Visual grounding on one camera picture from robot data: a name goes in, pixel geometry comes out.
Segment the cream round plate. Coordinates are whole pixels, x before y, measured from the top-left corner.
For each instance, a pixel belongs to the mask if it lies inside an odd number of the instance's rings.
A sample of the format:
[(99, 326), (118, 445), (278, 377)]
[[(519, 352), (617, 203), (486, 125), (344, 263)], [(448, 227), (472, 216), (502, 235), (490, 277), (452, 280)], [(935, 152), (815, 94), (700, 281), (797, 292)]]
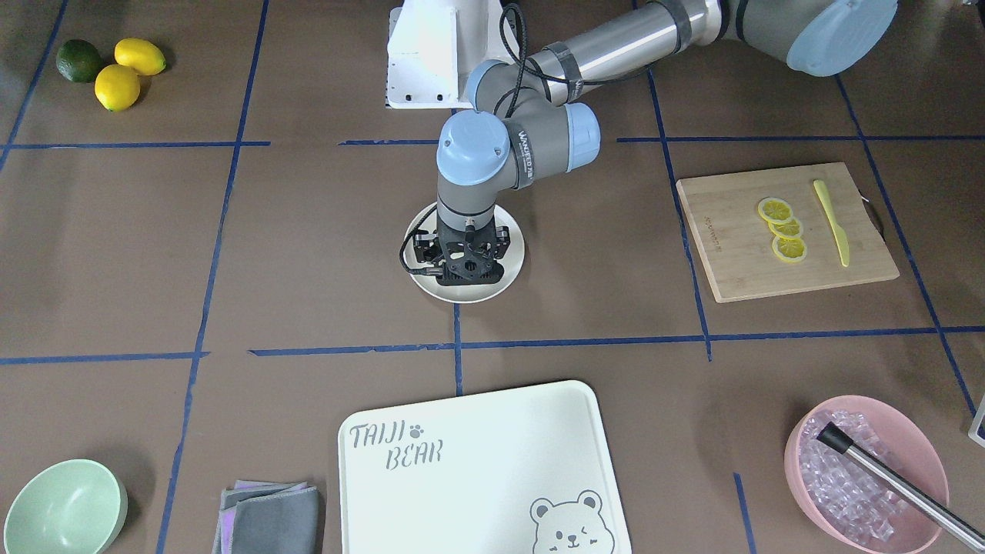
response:
[[(407, 230), (404, 231), (404, 235), (408, 232), (414, 230), (416, 223), (426, 213), (433, 207), (436, 207), (436, 202), (430, 203), (428, 206), (419, 211), (418, 214), (412, 221), (409, 222)], [(436, 230), (437, 214), (436, 212), (430, 213), (430, 215), (423, 219), (423, 224), (421, 224), (421, 230), (434, 232)], [(510, 235), (510, 245), (508, 246), (506, 255), (504, 255), (499, 263), (504, 268), (504, 274), (499, 282), (493, 284), (479, 284), (479, 285), (468, 285), (468, 286), (440, 286), (437, 284), (436, 277), (425, 276), (425, 275), (412, 275), (411, 278), (426, 294), (432, 295), (432, 297), (437, 299), (442, 299), (444, 302), (451, 302), (451, 304), (476, 304), (476, 302), (483, 302), (486, 299), (491, 299), (496, 297), (496, 295), (506, 291), (513, 281), (520, 274), (522, 265), (524, 263), (524, 257), (526, 255), (526, 245), (525, 239), (520, 230), (517, 221), (502, 207), (499, 205), (495, 206), (495, 223), (496, 225), (506, 225)], [(405, 263), (411, 268), (421, 268), (426, 267), (425, 263), (417, 262), (414, 252), (412, 252), (412, 245), (408, 243), (405, 245), (401, 257)]]

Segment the white bear tray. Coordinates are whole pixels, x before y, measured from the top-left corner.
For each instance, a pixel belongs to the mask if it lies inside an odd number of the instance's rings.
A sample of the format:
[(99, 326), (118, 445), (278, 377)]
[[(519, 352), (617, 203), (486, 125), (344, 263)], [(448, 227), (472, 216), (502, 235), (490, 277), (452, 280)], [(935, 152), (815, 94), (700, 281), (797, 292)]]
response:
[(345, 553), (633, 550), (581, 381), (356, 412), (338, 459)]

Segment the bamboo cutting board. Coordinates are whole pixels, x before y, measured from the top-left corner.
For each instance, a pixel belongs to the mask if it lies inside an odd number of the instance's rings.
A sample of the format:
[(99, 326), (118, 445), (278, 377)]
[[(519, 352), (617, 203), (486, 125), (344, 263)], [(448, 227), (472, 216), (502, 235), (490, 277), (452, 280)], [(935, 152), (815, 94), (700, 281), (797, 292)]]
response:
[(844, 162), (680, 179), (676, 190), (721, 304), (900, 274)]

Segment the lemon slice top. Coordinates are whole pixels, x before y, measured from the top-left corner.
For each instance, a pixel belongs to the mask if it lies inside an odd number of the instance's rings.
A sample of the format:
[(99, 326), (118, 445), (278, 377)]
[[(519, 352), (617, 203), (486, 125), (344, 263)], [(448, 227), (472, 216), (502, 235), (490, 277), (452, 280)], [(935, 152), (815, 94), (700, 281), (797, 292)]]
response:
[(764, 221), (774, 225), (788, 223), (794, 217), (791, 204), (777, 197), (767, 197), (767, 199), (760, 200), (756, 211)]

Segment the lemon slice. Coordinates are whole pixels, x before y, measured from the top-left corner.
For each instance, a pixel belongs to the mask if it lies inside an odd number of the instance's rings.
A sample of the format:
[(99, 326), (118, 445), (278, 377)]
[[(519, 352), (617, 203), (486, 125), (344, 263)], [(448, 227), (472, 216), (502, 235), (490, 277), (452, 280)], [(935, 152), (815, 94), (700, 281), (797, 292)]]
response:
[(756, 211), (764, 221), (774, 225), (788, 223), (794, 217), (791, 204), (777, 197), (767, 197), (767, 199), (760, 200)]
[(801, 239), (803, 236), (801, 221), (797, 217), (782, 223), (768, 222), (767, 225), (768, 229), (781, 239)]
[(803, 262), (808, 256), (808, 245), (802, 239), (774, 236), (773, 242), (771, 242), (771, 248), (773, 249), (773, 255), (785, 263)]

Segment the grey folded cloth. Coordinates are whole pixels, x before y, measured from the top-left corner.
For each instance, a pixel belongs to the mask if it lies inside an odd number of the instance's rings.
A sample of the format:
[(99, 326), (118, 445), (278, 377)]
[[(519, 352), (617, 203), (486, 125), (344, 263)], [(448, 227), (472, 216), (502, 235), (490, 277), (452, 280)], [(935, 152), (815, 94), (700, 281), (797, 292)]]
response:
[(320, 494), (311, 486), (236, 505), (231, 553), (314, 553)]

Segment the lemon slice bottom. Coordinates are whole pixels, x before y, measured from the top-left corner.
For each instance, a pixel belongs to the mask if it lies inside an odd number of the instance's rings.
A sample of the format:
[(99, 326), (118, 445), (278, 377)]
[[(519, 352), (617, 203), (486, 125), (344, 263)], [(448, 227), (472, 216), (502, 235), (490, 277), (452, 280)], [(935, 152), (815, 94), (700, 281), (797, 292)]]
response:
[(774, 236), (773, 242), (771, 242), (771, 248), (773, 249), (773, 255), (785, 263), (803, 262), (808, 256), (808, 245), (802, 239)]

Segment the lemon slice middle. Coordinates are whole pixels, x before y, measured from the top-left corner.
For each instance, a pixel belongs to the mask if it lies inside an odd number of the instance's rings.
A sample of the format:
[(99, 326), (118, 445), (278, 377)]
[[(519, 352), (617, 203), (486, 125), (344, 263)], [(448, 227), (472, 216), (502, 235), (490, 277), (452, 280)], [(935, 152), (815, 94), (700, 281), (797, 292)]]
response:
[(767, 225), (768, 229), (781, 239), (801, 239), (803, 236), (801, 221), (797, 217), (782, 223), (768, 222)]

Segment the purple folded cloth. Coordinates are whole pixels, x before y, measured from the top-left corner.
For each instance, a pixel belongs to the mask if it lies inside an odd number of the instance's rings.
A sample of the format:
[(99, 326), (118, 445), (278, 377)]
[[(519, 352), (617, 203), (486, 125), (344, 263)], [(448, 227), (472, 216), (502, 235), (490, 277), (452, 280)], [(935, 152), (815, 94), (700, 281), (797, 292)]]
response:
[(242, 500), (282, 492), (294, 492), (309, 487), (307, 482), (280, 483), (236, 480), (235, 486), (225, 489), (219, 496), (219, 516), (212, 553), (231, 553), (232, 532), (235, 527), (236, 505)]

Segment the yellow plastic knife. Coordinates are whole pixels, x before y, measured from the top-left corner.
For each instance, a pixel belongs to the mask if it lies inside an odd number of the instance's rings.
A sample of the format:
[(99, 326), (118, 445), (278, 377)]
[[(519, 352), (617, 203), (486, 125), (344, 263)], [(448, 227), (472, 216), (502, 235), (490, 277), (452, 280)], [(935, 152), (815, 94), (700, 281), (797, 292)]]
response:
[(830, 227), (830, 231), (833, 233), (833, 240), (840, 256), (840, 264), (844, 268), (847, 268), (851, 262), (849, 239), (847, 238), (844, 227), (842, 227), (835, 214), (830, 190), (828, 190), (826, 183), (822, 179), (814, 179), (812, 186), (815, 189), (817, 200), (822, 204), (828, 227)]

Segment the yellow lemon upper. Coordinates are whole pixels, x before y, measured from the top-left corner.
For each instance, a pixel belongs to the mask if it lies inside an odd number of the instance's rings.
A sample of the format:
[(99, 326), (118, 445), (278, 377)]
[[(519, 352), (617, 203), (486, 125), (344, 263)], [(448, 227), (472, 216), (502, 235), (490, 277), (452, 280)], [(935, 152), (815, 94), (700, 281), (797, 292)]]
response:
[(140, 76), (155, 76), (168, 68), (165, 54), (143, 38), (124, 38), (114, 46), (114, 60)]

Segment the yellow lemon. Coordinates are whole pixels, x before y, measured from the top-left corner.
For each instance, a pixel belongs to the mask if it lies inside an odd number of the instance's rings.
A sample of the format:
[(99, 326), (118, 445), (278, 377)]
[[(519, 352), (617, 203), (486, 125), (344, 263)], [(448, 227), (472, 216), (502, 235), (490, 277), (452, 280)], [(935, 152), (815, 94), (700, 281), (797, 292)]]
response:
[(155, 76), (168, 68), (165, 54), (143, 38), (124, 38), (114, 46), (114, 60), (140, 76)]
[(131, 108), (141, 94), (140, 77), (124, 65), (108, 65), (95, 78), (95, 97), (109, 112)]

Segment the yellow lemon lower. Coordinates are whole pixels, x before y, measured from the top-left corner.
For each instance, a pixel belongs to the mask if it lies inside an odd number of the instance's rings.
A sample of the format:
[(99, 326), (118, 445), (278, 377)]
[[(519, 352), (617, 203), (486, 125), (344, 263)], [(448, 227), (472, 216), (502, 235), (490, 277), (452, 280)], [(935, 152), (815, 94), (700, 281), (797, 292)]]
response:
[(140, 77), (124, 65), (108, 65), (95, 78), (95, 97), (109, 112), (131, 108), (141, 94)]

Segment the metal black-tipped tongs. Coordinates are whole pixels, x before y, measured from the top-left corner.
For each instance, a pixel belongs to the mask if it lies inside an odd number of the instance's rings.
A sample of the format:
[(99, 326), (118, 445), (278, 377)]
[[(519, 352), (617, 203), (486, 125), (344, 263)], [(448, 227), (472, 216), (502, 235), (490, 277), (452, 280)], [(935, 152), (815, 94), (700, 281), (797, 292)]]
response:
[(923, 513), (929, 520), (935, 522), (941, 529), (946, 530), (955, 539), (960, 540), (965, 547), (974, 553), (984, 552), (984, 536), (982, 532), (968, 525), (956, 513), (951, 512), (942, 502), (927, 495), (921, 488), (916, 487), (907, 478), (881, 462), (871, 452), (861, 448), (838, 428), (833, 422), (828, 422), (815, 438), (831, 448), (834, 452), (851, 460), (855, 466), (861, 467), (873, 478), (880, 480), (893, 493), (907, 501), (911, 507)]

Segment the pink bowl with ice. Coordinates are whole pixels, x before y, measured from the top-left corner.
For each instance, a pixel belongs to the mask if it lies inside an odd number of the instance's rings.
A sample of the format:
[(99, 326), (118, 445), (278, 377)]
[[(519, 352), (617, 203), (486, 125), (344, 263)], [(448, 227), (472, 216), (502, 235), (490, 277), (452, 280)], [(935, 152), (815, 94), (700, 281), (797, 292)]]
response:
[(847, 394), (805, 409), (783, 450), (786, 490), (820, 532), (853, 553), (927, 553), (943, 529), (877, 464), (941, 505), (951, 487), (938, 449), (896, 406)]

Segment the green bowl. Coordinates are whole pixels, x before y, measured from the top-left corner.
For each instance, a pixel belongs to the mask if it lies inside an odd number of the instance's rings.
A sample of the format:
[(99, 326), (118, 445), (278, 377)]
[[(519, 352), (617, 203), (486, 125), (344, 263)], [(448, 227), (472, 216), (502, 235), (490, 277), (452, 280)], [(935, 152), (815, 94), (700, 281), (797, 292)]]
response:
[(7, 553), (105, 553), (128, 515), (128, 493), (91, 459), (53, 464), (22, 487), (7, 513)]

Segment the white object edge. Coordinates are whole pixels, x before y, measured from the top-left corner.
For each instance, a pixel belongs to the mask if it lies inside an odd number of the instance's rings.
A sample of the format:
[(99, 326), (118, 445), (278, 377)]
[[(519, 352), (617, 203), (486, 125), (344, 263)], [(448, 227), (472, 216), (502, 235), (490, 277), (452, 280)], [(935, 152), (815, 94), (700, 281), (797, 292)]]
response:
[(984, 414), (985, 414), (985, 397), (976, 406), (975, 413), (973, 415), (970, 427), (967, 430), (967, 437), (975, 442), (976, 445), (984, 448), (985, 438), (984, 438)]

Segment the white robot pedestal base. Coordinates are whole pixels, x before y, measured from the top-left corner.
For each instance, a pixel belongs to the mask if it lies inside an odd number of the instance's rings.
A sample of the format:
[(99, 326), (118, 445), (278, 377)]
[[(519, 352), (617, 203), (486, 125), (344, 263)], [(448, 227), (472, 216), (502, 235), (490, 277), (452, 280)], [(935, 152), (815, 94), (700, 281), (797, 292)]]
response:
[(389, 15), (385, 105), (472, 108), (466, 83), (485, 60), (511, 62), (515, 28), (499, 1), (405, 1)]

